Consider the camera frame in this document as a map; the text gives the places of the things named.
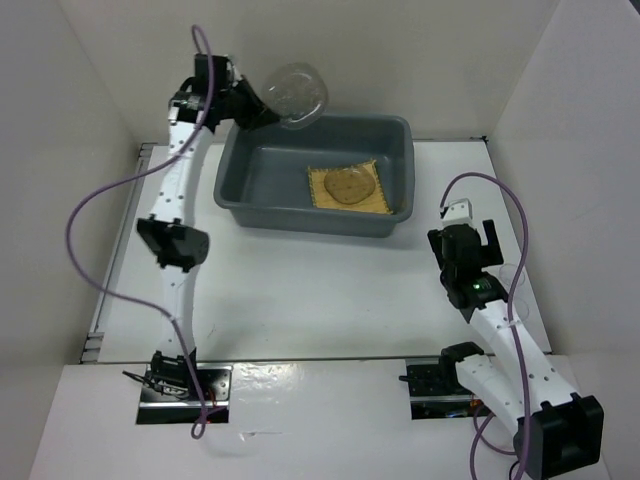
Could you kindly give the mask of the bamboo mat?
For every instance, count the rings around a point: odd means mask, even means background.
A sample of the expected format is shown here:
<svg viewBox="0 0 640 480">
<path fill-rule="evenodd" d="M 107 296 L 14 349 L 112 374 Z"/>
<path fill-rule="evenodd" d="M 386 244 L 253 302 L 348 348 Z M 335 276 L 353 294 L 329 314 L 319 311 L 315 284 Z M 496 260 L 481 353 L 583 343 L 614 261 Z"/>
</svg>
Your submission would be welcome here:
<svg viewBox="0 0 640 480">
<path fill-rule="evenodd" d="M 376 181 L 376 189 L 374 193 L 355 205 L 342 205 L 331 198 L 323 186 L 323 180 L 325 175 L 331 170 L 337 170 L 346 167 L 365 167 L 373 176 Z M 381 181 L 377 171 L 376 160 L 371 158 L 363 163 L 340 166 L 334 168 L 311 168 L 307 169 L 308 183 L 310 189 L 310 196 L 312 204 L 315 208 L 329 209 L 329 210 L 342 210 L 358 213 L 372 213 L 390 215 L 392 213 L 389 207 Z"/>
</svg>

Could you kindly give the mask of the clear plate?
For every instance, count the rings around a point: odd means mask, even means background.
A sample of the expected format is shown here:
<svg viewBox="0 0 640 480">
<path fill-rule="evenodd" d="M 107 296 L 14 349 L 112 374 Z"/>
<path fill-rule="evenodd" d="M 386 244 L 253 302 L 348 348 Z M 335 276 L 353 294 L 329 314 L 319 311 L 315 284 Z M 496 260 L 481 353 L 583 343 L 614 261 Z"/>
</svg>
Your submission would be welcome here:
<svg viewBox="0 0 640 480">
<path fill-rule="evenodd" d="M 374 193 L 376 181 L 365 167 L 353 166 L 329 171 L 323 186 L 339 204 L 355 205 Z"/>
<path fill-rule="evenodd" d="M 326 110 L 329 91 L 319 71 L 306 62 L 286 64 L 272 72 L 261 89 L 262 101 L 289 130 L 300 130 Z"/>
</svg>

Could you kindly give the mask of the clear plastic cup near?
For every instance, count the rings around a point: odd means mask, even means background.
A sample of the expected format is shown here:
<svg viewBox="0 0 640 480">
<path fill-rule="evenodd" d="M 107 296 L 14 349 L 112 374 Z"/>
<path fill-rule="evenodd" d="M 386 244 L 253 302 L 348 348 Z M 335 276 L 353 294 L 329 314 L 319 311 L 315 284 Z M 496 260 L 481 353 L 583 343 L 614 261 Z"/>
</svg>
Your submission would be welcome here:
<svg viewBox="0 0 640 480">
<path fill-rule="evenodd" d="M 520 297 L 514 298 L 513 311 L 514 311 L 514 314 L 518 315 L 518 318 L 522 322 L 525 322 L 529 318 L 529 315 L 530 315 L 529 305 L 524 299 Z"/>
</svg>

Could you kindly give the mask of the grey plastic bin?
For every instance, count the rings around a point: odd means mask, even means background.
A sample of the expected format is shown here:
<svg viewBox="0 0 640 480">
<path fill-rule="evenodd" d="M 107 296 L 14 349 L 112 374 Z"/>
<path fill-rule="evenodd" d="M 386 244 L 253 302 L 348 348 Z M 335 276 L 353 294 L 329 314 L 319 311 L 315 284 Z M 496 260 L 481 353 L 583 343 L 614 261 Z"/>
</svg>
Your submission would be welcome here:
<svg viewBox="0 0 640 480">
<path fill-rule="evenodd" d="M 389 213 L 322 209 L 312 201 L 309 171 L 373 160 Z M 415 161 L 409 123 L 380 114 L 324 114 L 290 130 L 232 127 L 213 196 L 243 227 L 385 238 L 413 212 Z"/>
</svg>

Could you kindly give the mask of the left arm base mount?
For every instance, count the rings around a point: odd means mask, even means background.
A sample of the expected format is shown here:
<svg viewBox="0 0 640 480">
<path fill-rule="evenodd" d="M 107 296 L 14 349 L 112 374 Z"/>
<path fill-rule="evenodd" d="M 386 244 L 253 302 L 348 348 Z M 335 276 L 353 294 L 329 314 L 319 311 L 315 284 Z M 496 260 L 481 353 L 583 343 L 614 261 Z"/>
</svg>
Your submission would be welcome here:
<svg viewBox="0 0 640 480">
<path fill-rule="evenodd" d="M 198 363 L 197 377 L 205 400 L 208 424 L 229 421 L 233 367 L 230 364 Z M 123 370 L 122 374 L 139 384 L 138 425 L 193 424 L 200 416 L 201 402 L 190 390 L 168 383 L 153 383 L 147 366 L 143 374 Z"/>
</svg>

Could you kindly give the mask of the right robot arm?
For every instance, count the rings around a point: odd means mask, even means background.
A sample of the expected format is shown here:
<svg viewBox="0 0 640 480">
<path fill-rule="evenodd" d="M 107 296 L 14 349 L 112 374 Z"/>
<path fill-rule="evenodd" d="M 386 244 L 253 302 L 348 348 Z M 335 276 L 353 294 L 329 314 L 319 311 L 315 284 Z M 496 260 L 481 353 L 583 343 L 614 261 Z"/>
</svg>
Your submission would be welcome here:
<svg viewBox="0 0 640 480">
<path fill-rule="evenodd" d="M 550 363 L 487 267 L 503 261 L 493 221 L 479 234 L 468 224 L 427 234 L 450 303 L 492 350 L 473 342 L 442 352 L 438 381 L 450 393 L 471 391 L 502 422 L 532 479 L 550 479 L 597 463 L 604 410 L 582 396 Z"/>
</svg>

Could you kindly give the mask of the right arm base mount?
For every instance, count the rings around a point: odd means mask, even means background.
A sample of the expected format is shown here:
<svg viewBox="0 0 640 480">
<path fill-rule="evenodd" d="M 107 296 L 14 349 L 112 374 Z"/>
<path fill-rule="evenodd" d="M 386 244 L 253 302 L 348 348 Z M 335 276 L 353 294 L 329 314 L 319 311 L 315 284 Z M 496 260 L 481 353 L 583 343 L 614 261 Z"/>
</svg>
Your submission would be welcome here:
<svg viewBox="0 0 640 480">
<path fill-rule="evenodd" d="M 398 379 L 408 391 L 412 420 L 468 418 L 478 407 L 473 394 L 451 380 L 435 357 L 409 358 Z"/>
</svg>

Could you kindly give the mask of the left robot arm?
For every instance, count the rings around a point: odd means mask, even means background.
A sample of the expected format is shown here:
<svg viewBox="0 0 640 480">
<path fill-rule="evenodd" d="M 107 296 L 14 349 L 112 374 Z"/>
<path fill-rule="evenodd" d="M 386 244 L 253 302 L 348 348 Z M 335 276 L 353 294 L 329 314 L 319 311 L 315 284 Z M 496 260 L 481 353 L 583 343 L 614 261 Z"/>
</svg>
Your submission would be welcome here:
<svg viewBox="0 0 640 480">
<path fill-rule="evenodd" d="M 210 237 L 195 226 L 195 200 L 215 129 L 224 120 L 255 130 L 279 119 L 227 56 L 195 55 L 193 76 L 169 102 L 171 163 L 150 213 L 137 220 L 136 231 L 160 268 L 161 306 L 169 320 L 147 378 L 176 399 L 190 398 L 199 387 L 192 319 L 195 281 L 208 256 Z"/>
</svg>

